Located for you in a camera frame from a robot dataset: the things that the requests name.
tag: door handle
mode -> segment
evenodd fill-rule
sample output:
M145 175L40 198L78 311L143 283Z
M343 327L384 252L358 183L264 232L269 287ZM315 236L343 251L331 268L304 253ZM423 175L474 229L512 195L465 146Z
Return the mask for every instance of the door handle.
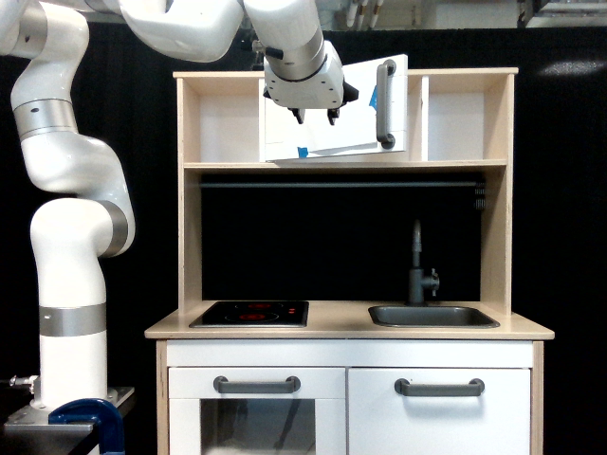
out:
M225 376L217 376L212 381L219 393L293 393L302 386L297 376L290 376L284 382L229 382Z
M404 396L481 396L485 383L472 379L468 384L411 384L407 379L397 379L395 391Z
M394 60L386 60L377 67L377 142L384 149L392 149L395 146L395 137L388 132L388 76L396 72Z

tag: sink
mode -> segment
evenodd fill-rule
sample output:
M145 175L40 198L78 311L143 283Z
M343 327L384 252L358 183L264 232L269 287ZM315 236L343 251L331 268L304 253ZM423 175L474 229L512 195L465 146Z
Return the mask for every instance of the sink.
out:
M463 306L373 306L369 308L369 314L375 324L388 327L488 329L500 326L499 322L476 308Z

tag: stovetop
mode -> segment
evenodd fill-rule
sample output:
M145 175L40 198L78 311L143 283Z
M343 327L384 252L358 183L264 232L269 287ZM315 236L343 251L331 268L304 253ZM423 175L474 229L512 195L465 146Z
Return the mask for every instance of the stovetop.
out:
M305 327L307 310L303 300L224 300L190 327Z

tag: faucet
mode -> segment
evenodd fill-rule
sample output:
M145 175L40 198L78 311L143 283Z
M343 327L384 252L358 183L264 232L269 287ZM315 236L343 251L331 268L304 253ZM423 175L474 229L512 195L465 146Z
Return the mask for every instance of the faucet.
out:
M430 276L424 276L424 269L419 265L419 253L421 253L421 224L419 220L414 222L414 240L412 245L413 266L409 270L409 306L426 306L424 290L432 290L436 296L436 290L440 285L436 270L432 269Z

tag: oven window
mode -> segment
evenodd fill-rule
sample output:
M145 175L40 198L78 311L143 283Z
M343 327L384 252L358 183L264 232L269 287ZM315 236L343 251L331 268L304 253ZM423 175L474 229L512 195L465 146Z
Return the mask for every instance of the oven window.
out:
M201 400L204 455L316 453L314 400Z

